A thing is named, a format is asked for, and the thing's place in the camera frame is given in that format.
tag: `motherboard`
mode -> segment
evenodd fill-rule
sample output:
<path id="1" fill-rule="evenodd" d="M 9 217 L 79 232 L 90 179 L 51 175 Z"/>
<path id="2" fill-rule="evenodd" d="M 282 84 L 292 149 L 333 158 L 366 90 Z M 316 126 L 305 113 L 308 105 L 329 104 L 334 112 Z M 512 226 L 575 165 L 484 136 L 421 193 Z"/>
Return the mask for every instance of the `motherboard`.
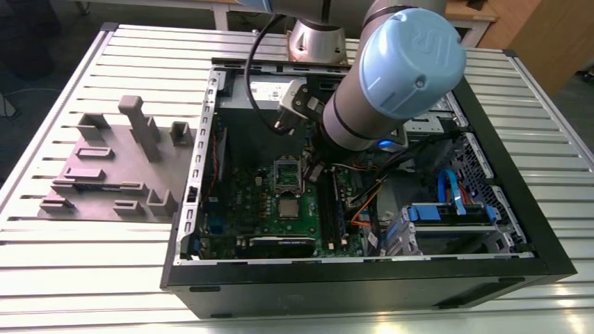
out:
<path id="1" fill-rule="evenodd" d="M 301 168 L 298 158 L 282 156 L 270 166 L 232 169 L 228 192 L 221 196 L 225 209 L 206 217 L 208 258 L 361 255 L 361 234 L 346 226 L 344 218 L 356 172 L 337 168 L 328 171 L 336 180 L 333 193 L 320 200 L 320 188 L 304 182 Z M 325 207 L 328 198 L 333 202 Z M 324 221 L 328 210 L 341 212 L 330 216 L 330 222 Z"/>

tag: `floor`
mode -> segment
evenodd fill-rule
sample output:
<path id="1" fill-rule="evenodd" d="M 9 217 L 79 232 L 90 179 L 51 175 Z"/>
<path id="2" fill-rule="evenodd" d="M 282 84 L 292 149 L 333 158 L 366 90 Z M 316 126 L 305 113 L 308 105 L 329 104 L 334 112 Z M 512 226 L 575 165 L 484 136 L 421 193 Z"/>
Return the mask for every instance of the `floor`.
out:
<path id="1" fill-rule="evenodd" d="M 23 81 L 15 78 L 0 64 L 0 91 L 2 93 L 26 88 L 59 90 L 102 22 L 194 29 L 214 28 L 212 13 L 206 10 L 93 3 L 89 7 L 90 14 L 79 16 L 71 2 L 53 0 L 51 4 L 62 24 L 62 34 L 45 41 L 55 69 L 50 76 L 37 81 Z M 229 28 L 236 31 L 261 29 L 268 18 L 264 14 L 230 13 Z M 272 32 L 280 33 L 282 28 L 277 26 Z M 349 27 L 346 37 L 354 37 L 354 34 L 356 32 Z M 27 90 L 10 96 L 10 103 L 19 110 L 21 116 L 14 120 L 0 118 L 0 185 L 22 154 L 55 97 L 57 93 L 50 90 Z M 594 149 L 594 132 L 591 131 L 594 129 L 594 84 L 583 83 L 575 76 L 552 100 L 589 149 Z"/>

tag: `black cable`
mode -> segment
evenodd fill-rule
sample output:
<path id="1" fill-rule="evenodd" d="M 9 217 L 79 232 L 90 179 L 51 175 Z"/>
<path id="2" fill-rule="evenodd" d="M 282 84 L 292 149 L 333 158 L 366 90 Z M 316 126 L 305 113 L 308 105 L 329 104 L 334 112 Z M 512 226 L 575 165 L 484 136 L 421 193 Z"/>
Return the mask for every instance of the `black cable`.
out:
<path id="1" fill-rule="evenodd" d="M 261 29 L 260 34 L 256 37 L 256 40 L 253 41 L 253 44 L 250 46 L 250 50 L 249 50 L 249 55 L 248 55 L 248 59 L 245 60 L 245 69 L 244 69 L 244 79 L 245 79 L 245 94 L 248 96 L 248 100 L 249 100 L 249 104 L 250 107 L 253 109 L 253 111 L 257 114 L 257 117 L 261 121 L 261 123 L 266 126 L 266 129 L 273 132 L 274 134 L 277 134 L 278 136 L 286 134 L 290 129 L 276 129 L 266 121 L 265 117 L 262 116 L 260 107 L 257 106 L 256 100 L 253 98 L 253 93 L 250 92 L 250 80 L 249 80 L 249 69 L 250 69 L 250 62 L 253 60 L 253 56 L 256 54 L 256 50 L 257 47 L 260 46 L 261 40 L 264 38 L 264 36 L 268 33 L 268 30 L 281 21 L 281 19 L 284 19 L 284 15 L 274 15 L 274 17 L 269 20 L 266 26 Z"/>
<path id="2" fill-rule="evenodd" d="M 352 199 L 350 202 L 357 202 L 362 197 L 365 197 L 369 193 L 376 190 L 376 187 L 381 185 L 382 180 L 388 176 L 391 169 L 397 168 L 400 164 L 413 159 L 415 156 L 429 146 L 429 144 L 436 143 L 437 141 L 444 141 L 448 139 L 455 139 L 460 136 L 461 132 L 455 130 L 447 132 L 445 134 L 437 134 L 428 136 L 421 141 L 417 141 L 407 149 L 397 151 L 393 153 L 378 167 L 373 180 L 374 182 L 369 185 L 364 191 L 361 191 Z"/>

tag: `blue joint cap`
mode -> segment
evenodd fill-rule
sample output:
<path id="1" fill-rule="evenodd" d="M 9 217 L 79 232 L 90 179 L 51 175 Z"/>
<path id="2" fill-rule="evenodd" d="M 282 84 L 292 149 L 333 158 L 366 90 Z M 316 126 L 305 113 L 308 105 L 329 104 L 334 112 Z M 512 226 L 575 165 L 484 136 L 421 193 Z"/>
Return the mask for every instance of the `blue joint cap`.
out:
<path id="1" fill-rule="evenodd" d="M 272 12 L 272 6 L 269 0 L 236 0 L 240 5 L 262 10 L 266 13 Z"/>
<path id="2" fill-rule="evenodd" d="M 453 89 L 464 74 L 465 51 L 452 25 L 429 10 L 393 14 L 360 53 L 364 97 L 382 115 L 421 115 Z"/>

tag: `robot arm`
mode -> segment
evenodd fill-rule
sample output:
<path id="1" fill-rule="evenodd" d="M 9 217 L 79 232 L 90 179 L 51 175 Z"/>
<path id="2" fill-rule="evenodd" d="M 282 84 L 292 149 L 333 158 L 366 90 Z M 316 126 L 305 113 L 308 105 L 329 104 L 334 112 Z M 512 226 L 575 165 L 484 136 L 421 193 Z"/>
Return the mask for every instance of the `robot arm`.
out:
<path id="1" fill-rule="evenodd" d="M 352 68 L 321 114 L 317 161 L 340 162 L 365 150 L 427 112 L 461 79 L 465 53 L 457 32 L 439 15 L 445 0 L 238 2 L 298 17 L 320 32 L 338 29 L 346 16 L 362 22 Z"/>

